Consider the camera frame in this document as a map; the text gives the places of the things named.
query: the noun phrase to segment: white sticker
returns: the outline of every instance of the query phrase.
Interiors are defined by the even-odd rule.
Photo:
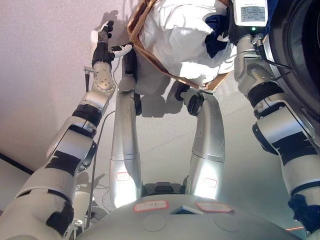
[[[209,188],[216,188],[217,187],[217,180],[214,180],[214,179],[211,179],[211,178],[208,178],[206,177],[204,179],[204,184],[209,187]]]
[[[220,202],[197,202],[198,208],[208,213],[229,213],[233,209],[228,205]]]
[[[116,180],[117,181],[128,181],[130,179],[130,175],[128,172],[117,172]]]
[[[157,201],[146,201],[138,203],[134,206],[135,212],[144,212],[151,210],[167,209],[169,207],[167,201],[157,200]]]

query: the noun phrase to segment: black joint cover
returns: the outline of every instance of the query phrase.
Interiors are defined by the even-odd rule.
[[[182,102],[184,99],[181,97],[181,93],[185,93],[186,91],[188,91],[188,89],[190,88],[189,85],[184,84],[183,82],[178,82],[178,88],[175,91],[175,99],[179,102]]]
[[[80,126],[77,126],[77,125],[71,125],[69,127],[69,129],[74,131],[74,132],[76,132],[76,133],[78,133],[78,134],[82,134],[82,135],[84,135],[84,136],[86,136],[88,138],[91,138],[91,139],[93,139],[94,136],[96,135],[96,131],[90,132],[90,131],[88,131],[88,130],[80,127]]]
[[[252,126],[252,131],[255,136],[255,138],[258,140],[258,142],[261,144],[261,147],[263,150],[265,150],[268,153],[278,155],[277,151],[270,145],[270,143],[266,140],[265,136],[260,131],[257,124],[254,124]]]
[[[251,106],[254,108],[261,100],[283,92],[282,88],[279,87],[276,82],[265,81],[252,88],[249,91],[247,98],[250,101]]]
[[[89,104],[78,105],[72,116],[79,117],[91,122],[96,127],[99,125],[102,118],[102,113],[99,109]]]
[[[314,233],[320,228],[319,205],[308,205],[306,197],[301,194],[292,196],[288,205],[294,212],[293,218],[300,221],[308,232]]]
[[[192,116],[198,115],[198,110],[202,106],[202,103],[204,102],[204,96],[202,94],[195,94],[190,98],[189,104],[188,104],[188,112]]]
[[[108,44],[103,41],[99,41],[92,57],[92,66],[98,61],[102,61],[111,66],[111,62],[115,59],[115,55],[109,52]]]

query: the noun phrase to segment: white panel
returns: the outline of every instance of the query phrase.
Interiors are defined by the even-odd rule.
[[[0,210],[15,198],[30,175],[0,159]]]

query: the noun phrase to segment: cable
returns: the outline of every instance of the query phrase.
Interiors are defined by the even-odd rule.
[[[290,74],[290,73],[291,73],[291,71],[287,71],[287,72],[285,72],[284,74],[282,74],[282,75],[276,77],[275,79],[273,79],[273,81],[277,81],[277,80],[283,78],[284,76],[287,76],[287,75]]]
[[[95,152],[95,155],[94,155],[94,158],[93,158],[93,167],[92,167],[92,178],[91,178],[90,202],[89,202],[89,207],[88,207],[88,216],[91,216],[91,211],[92,211],[92,198],[93,198],[93,195],[94,195],[95,171],[96,171],[96,161],[97,161],[98,147],[99,147],[100,139],[101,139],[101,136],[102,136],[102,132],[104,130],[104,126],[105,126],[107,117],[109,117],[114,112],[115,112],[115,110],[110,112],[110,113],[108,113],[105,116],[105,118],[104,118],[104,120],[102,122],[101,130],[100,130],[99,137],[98,137],[98,141],[96,142],[96,152]],[[89,228],[89,225],[90,225],[90,220],[87,220],[86,223],[85,223],[85,228],[86,229]]]
[[[264,46],[263,44],[261,44],[261,45],[258,46],[258,50],[259,50],[259,53],[260,53],[261,58],[262,58],[265,62],[267,62],[268,64],[277,66],[277,67],[279,67],[279,68],[284,68],[284,69],[289,69],[289,70],[292,69],[290,66],[283,65],[283,64],[280,64],[280,63],[277,63],[277,62],[274,62],[274,61],[270,61],[269,59],[267,59],[266,51],[265,51],[265,46]]]

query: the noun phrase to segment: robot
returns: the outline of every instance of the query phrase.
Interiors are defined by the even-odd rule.
[[[262,2],[266,19],[267,4]],[[319,133],[277,83],[270,64],[280,64],[270,62],[264,50],[266,22],[239,23],[241,14],[246,12],[241,9],[252,11],[256,6],[241,6],[237,0],[229,6],[229,40],[237,46],[234,76],[240,92],[254,109],[257,121],[252,130],[264,150],[279,155],[294,218],[305,227],[310,239],[318,239]],[[96,154],[93,138],[116,88],[112,61],[121,56],[125,67],[116,96],[110,160],[110,198],[117,209],[78,239],[299,239],[217,200],[225,138],[219,104],[211,91],[181,84],[176,94],[189,114],[197,117],[190,171],[184,183],[143,185],[136,131],[136,116],[141,113],[140,96],[135,93],[136,56],[132,43],[109,47],[112,30],[113,22],[109,21],[98,33],[92,58],[92,88],[87,89],[53,139],[48,162],[27,180],[1,216],[0,239],[63,238],[74,218],[77,172],[86,169]]]

